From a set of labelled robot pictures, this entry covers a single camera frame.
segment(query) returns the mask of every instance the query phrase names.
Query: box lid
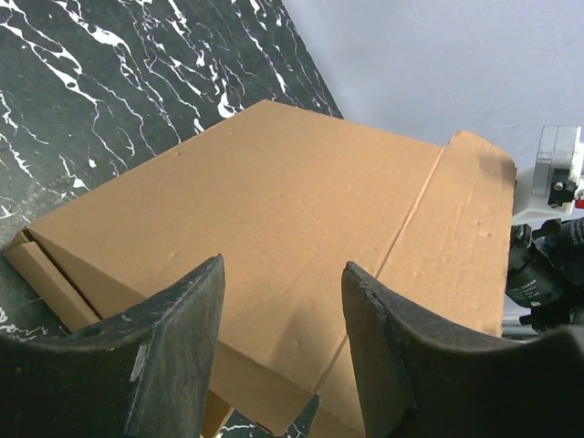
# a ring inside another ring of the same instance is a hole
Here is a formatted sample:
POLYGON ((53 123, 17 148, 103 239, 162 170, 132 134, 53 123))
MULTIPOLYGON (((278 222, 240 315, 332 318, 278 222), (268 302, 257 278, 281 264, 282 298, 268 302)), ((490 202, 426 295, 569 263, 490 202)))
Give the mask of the box lid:
POLYGON ((514 183, 511 159, 471 133, 440 148, 265 101, 26 234, 102 318, 221 253, 212 389, 273 433, 320 393, 320 418, 360 433, 352 369, 338 361, 346 262, 498 334, 514 183))

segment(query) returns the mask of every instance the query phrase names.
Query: cardboard box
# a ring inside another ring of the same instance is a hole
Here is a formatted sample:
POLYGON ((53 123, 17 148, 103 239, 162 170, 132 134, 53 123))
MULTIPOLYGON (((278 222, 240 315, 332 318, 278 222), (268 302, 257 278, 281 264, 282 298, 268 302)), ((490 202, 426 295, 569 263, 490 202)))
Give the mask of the cardboard box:
POLYGON ((361 437, 343 267, 499 335, 514 185, 474 134, 441 148, 265 101, 35 221, 5 255, 78 329, 221 253, 213 392, 275 434, 316 393, 310 436, 361 437))

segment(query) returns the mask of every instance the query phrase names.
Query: black marble surface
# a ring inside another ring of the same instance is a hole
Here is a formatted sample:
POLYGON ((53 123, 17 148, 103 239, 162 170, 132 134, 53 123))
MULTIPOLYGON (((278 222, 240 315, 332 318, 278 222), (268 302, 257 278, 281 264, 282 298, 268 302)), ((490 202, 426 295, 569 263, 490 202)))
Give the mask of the black marble surface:
MULTIPOLYGON (((340 117, 281 0, 0 0, 0 247, 260 99, 340 117)), ((67 334, 3 258, 0 332, 67 334)))

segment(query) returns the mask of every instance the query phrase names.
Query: white wall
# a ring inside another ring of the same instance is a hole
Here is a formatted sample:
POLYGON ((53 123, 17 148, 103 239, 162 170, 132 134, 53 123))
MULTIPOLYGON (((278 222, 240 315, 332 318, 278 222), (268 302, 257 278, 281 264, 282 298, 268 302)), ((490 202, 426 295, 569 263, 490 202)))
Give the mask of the white wall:
POLYGON ((284 3, 347 119, 439 144, 472 130, 519 169, 543 125, 584 125, 580 0, 284 3))

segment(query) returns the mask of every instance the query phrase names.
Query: cardboard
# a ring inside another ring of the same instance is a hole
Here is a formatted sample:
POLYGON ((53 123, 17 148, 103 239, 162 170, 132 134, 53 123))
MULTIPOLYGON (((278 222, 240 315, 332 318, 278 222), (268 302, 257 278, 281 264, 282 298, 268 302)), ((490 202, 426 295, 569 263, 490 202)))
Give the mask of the cardboard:
POLYGON ((512 160, 474 134, 441 148, 265 101, 35 221, 5 254, 73 329, 222 254, 213 392, 275 434, 316 393, 310 436, 362 437, 343 267, 499 335, 514 184, 512 160))

